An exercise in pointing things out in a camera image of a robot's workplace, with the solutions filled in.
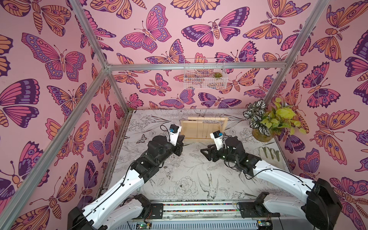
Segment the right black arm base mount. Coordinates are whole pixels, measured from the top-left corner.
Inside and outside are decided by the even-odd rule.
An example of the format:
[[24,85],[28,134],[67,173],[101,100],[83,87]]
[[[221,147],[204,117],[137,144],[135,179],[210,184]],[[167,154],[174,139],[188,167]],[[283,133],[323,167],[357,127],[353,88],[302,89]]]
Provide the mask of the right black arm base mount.
[[269,212],[264,206],[264,200],[269,195],[262,192],[255,200],[241,201],[237,203],[242,218],[271,218],[280,217],[280,213]]

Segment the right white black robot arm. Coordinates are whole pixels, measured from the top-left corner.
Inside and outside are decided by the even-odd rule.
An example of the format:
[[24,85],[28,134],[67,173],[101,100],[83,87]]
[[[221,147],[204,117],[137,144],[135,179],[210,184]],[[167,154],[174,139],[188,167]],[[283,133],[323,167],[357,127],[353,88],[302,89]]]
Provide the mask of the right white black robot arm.
[[332,230],[342,210],[342,204],[329,182],[296,176],[277,168],[256,155],[247,153],[237,137],[226,140],[213,136],[214,144],[201,153],[212,162],[233,163],[236,170],[250,179],[259,178],[289,192],[293,197],[264,193],[255,202],[269,213],[287,214],[306,219],[319,230]]

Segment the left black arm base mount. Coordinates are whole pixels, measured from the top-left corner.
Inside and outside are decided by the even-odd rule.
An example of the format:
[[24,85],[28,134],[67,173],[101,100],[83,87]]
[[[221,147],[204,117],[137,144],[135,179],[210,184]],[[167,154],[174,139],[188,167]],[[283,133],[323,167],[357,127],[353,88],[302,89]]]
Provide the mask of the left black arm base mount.
[[152,203],[143,194],[134,196],[140,206],[142,212],[137,217],[138,219],[162,219],[163,218],[163,203]]

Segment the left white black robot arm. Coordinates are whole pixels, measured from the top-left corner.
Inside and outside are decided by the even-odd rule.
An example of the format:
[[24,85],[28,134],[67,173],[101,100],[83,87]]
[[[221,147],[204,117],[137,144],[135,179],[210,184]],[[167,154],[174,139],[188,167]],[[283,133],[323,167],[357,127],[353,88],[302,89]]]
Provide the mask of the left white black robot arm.
[[130,201],[128,197],[148,182],[172,154],[182,154],[184,139],[184,135],[177,134],[169,140],[161,135],[154,137],[114,186],[83,209],[75,207],[69,212],[67,229],[113,230],[131,219],[144,219],[150,213],[150,202],[143,195]]

